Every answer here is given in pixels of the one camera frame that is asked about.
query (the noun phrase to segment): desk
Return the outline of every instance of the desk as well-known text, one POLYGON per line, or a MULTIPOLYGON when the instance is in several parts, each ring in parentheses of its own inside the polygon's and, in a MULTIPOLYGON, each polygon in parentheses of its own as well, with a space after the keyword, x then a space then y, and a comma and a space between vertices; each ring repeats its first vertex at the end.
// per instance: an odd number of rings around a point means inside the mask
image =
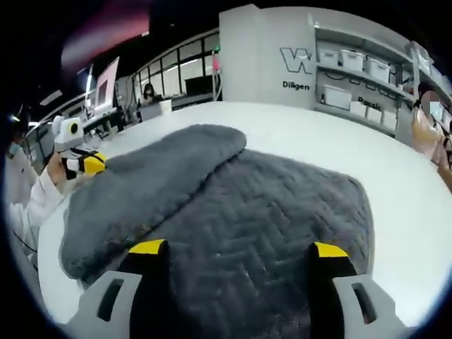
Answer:
MULTIPOLYGON (((156 117, 100 146, 125 154, 193 124, 243 131, 247 148, 345 173, 361 181, 374 217, 374 280, 395 300, 396 313, 416 326, 435 305, 452 258, 452 195, 424 156, 365 126, 320 112, 251 103, 210 102, 156 117)), ((81 290, 61 270, 58 248, 67 201, 43 224, 40 285, 51 316, 66 323, 81 290)))
POLYGON ((176 111, 190 105, 198 105, 204 102, 213 100, 212 93, 199 94, 199 95, 184 95, 183 97, 175 97, 172 99, 172 110, 176 111))
POLYGON ((112 109, 111 111, 105 112, 104 114, 95 115, 91 118, 89 118, 87 121, 82 123, 83 132, 88 133, 89 131, 92 131, 93 129, 97 128, 98 126, 107 123, 107 127, 110 130, 110 119, 117 114, 118 111, 115 109, 112 109))

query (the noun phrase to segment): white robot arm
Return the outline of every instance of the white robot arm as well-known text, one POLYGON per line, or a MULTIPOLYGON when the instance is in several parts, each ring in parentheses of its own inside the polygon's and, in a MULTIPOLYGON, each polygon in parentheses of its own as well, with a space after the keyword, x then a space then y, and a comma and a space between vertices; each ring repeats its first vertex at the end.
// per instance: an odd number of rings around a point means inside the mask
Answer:
POLYGON ((94 175, 105 170, 105 156, 85 145, 80 118, 54 118, 52 132, 55 136, 55 151, 60 152, 67 179, 74 179, 77 173, 94 175))

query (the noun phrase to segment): hand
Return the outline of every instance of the hand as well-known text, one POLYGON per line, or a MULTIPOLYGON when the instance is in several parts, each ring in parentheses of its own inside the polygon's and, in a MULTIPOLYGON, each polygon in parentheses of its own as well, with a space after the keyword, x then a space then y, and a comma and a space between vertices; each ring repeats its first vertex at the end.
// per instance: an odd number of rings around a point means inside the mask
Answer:
POLYGON ((64 170, 63 162, 58 152, 55 152, 50 158, 49 164, 47 165, 47 173, 49 173, 49 177, 55 186, 66 179, 66 171, 64 170))

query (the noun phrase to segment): person with dark hair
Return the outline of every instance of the person with dark hair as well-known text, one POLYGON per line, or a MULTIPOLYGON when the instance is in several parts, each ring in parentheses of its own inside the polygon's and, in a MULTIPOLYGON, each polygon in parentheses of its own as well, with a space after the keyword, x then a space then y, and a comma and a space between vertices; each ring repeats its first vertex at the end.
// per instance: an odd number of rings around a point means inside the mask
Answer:
POLYGON ((65 180, 66 171, 61 156, 54 153, 42 174, 37 175, 20 146, 27 129, 26 119, 13 115, 8 118, 4 203, 12 233, 33 262, 38 228, 64 198, 57 185, 65 180))
POLYGON ((150 104, 152 102, 158 102, 162 99, 160 95, 158 95, 154 86, 151 83, 146 83, 143 91, 143 100, 141 102, 142 105, 150 104))
POLYGON ((413 107, 412 146, 438 164, 436 150, 442 143, 444 135, 432 113, 439 106, 439 96, 428 83, 424 82, 419 84, 418 91, 420 98, 413 107))

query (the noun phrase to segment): folded gray blanket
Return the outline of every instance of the folded gray blanket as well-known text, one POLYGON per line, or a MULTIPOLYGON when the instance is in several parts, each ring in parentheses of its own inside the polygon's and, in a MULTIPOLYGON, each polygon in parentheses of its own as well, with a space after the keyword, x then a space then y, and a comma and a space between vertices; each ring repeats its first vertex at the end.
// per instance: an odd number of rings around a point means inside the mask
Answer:
POLYGON ((245 143, 231 128, 191 126, 111 159, 71 198, 66 272, 90 284, 134 244, 165 238, 196 338, 308 337, 307 248, 337 244, 366 273, 369 203, 353 178, 245 143))

